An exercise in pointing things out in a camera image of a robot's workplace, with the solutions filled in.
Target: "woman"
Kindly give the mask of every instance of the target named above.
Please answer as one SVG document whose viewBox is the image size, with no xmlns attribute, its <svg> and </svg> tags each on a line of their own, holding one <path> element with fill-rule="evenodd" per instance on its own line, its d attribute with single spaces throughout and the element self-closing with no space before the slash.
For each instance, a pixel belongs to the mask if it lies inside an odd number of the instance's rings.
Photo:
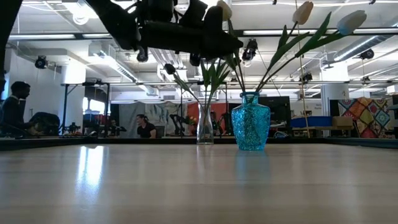
<svg viewBox="0 0 398 224">
<path fill-rule="evenodd" d="M 137 134 L 139 134 L 141 138 L 156 138 L 155 126 L 148 122 L 147 116 L 144 114 L 137 115 L 137 124 Z"/>
</svg>

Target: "white tulip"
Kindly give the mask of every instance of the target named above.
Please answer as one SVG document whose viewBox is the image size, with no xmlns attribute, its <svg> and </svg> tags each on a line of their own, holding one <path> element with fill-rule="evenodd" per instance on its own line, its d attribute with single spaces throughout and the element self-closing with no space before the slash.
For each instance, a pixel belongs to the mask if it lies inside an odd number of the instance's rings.
<svg viewBox="0 0 398 224">
<path fill-rule="evenodd" d="M 227 21 L 228 19 L 230 19 L 232 17 L 232 9 L 224 1 L 222 1 L 222 0 L 218 1 L 217 6 L 223 8 L 223 21 Z"/>
<path fill-rule="evenodd" d="M 357 10 L 348 14 L 337 23 L 337 29 L 342 35 L 352 34 L 355 29 L 360 27 L 366 20 L 364 10 Z"/>
<path fill-rule="evenodd" d="M 304 25 L 310 17 L 313 3 L 306 1 L 293 14 L 293 22 L 298 25 Z"/>
</svg>

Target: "wooden table surface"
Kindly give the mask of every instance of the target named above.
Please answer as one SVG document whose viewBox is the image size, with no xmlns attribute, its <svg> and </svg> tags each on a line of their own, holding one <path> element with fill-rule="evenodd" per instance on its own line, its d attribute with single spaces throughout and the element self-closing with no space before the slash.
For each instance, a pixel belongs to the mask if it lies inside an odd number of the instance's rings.
<svg viewBox="0 0 398 224">
<path fill-rule="evenodd" d="M 398 223 L 398 152 L 327 144 L 0 152 L 1 223 Z"/>
</svg>

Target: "ceiling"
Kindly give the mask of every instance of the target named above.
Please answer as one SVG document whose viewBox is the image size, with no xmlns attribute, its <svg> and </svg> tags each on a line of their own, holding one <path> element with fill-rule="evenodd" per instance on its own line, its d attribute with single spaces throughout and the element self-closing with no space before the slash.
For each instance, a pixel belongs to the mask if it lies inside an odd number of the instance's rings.
<svg viewBox="0 0 398 224">
<path fill-rule="evenodd" d="M 188 4 L 187 0 L 181 0 L 181 8 L 186 7 Z M 324 20 L 325 16 L 331 11 L 332 18 L 329 28 L 336 27 L 336 23 L 345 15 L 355 11 L 355 10 L 365 10 L 368 18 L 362 27 L 383 27 L 386 22 L 391 21 L 396 17 L 396 3 L 375 3 L 373 5 L 369 4 L 355 4 L 358 2 L 363 2 L 359 0 L 313 0 L 315 7 L 308 22 L 300 27 L 300 29 L 313 29 L 319 27 L 320 23 Z M 232 0 L 232 10 L 233 17 L 232 22 L 235 29 L 239 30 L 251 30 L 251 29 L 281 29 L 283 25 L 287 24 L 287 27 L 291 27 L 293 22 L 291 21 L 292 14 L 295 11 L 295 1 L 292 0 L 278 0 L 276 5 L 272 5 L 271 0 L 266 1 L 247 1 L 247 0 Z M 333 5 L 325 7 L 325 4 L 340 4 L 345 5 Z M 84 25 L 77 25 L 73 21 L 73 14 L 66 9 L 66 7 L 60 1 L 27 1 L 25 0 L 23 6 L 20 9 L 19 16 L 15 23 L 12 33 L 13 34 L 43 34 L 43 33 L 75 33 L 75 32 L 107 32 L 99 19 L 89 19 L 89 21 Z M 250 37 L 240 38 L 246 45 Z M 320 73 L 320 58 L 323 55 L 337 52 L 354 41 L 362 38 L 361 36 L 349 36 L 344 39 L 338 40 L 332 44 L 328 44 L 320 49 L 315 49 L 307 54 L 304 58 L 298 58 L 293 60 L 285 68 L 283 68 L 274 78 L 275 81 L 289 81 L 294 79 L 299 80 L 300 66 L 310 63 L 311 67 L 307 67 L 308 71 L 313 74 L 313 79 L 319 79 Z M 266 66 L 268 66 L 273 54 L 275 53 L 275 48 L 278 44 L 278 37 L 256 37 L 260 54 L 257 54 L 251 61 L 250 66 L 244 68 L 244 78 L 249 82 L 258 82 L 264 72 L 266 71 Z M 373 47 L 375 52 L 375 57 L 377 58 L 386 53 L 390 54 L 386 57 L 375 60 L 373 63 L 361 66 L 362 61 L 360 59 L 348 59 L 347 63 L 349 65 L 349 76 L 350 78 L 357 78 L 363 76 L 366 73 L 371 73 L 391 65 L 398 63 L 398 49 L 397 37 L 392 37 L 389 40 Z M 121 75 L 109 68 L 105 64 L 98 62 L 96 57 L 90 56 L 87 52 L 88 46 L 92 43 L 90 40 L 71 40 L 71 41 L 32 41 L 32 42 L 21 42 L 22 46 L 27 47 L 28 51 L 32 49 L 54 49 L 62 48 L 67 49 L 69 52 L 82 58 L 85 63 L 90 67 L 87 73 L 88 77 L 98 77 L 105 80 L 110 80 L 110 82 L 125 82 L 121 78 Z M 135 52 L 127 52 L 120 49 L 113 41 L 107 40 L 102 44 L 110 44 L 116 49 L 116 60 L 121 62 L 126 69 L 130 70 L 134 75 L 138 76 L 142 82 L 162 82 L 157 75 L 158 63 L 155 58 L 150 55 L 150 59 L 146 63 L 139 63 L 136 60 Z M 298 46 L 293 48 L 284 57 L 284 60 L 290 58 L 296 51 L 298 51 Z M 193 78 L 195 73 L 195 68 L 189 64 L 189 55 L 180 54 L 180 58 L 183 64 L 187 67 L 187 77 Z M 398 70 L 395 72 L 387 72 L 376 79 L 387 80 L 398 76 Z M 278 86 L 278 88 L 289 88 L 286 86 Z M 113 91 L 142 91 L 136 86 L 133 88 L 113 88 Z"/>
</svg>

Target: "pillar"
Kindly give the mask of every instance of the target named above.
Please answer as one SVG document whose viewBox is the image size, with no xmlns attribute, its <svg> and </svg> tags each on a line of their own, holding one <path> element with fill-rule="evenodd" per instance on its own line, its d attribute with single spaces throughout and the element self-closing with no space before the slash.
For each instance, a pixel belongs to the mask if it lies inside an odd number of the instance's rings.
<svg viewBox="0 0 398 224">
<path fill-rule="evenodd" d="M 348 81 L 348 69 L 346 62 L 338 62 L 330 65 L 333 68 L 321 69 L 320 80 L 322 81 Z M 329 101 L 349 99 L 347 83 L 324 84 L 321 86 L 322 115 L 329 116 Z"/>
<path fill-rule="evenodd" d="M 74 60 L 70 59 L 70 63 L 62 67 L 62 80 L 63 83 L 83 83 L 86 80 L 86 67 Z M 67 112 L 65 117 L 65 126 L 69 126 L 72 122 L 75 122 L 77 126 L 83 126 L 83 98 L 85 97 L 85 87 L 78 86 L 74 90 L 73 86 L 70 86 L 68 91 L 70 92 L 67 100 Z M 60 119 L 62 122 L 63 118 L 63 100 L 60 102 Z"/>
</svg>

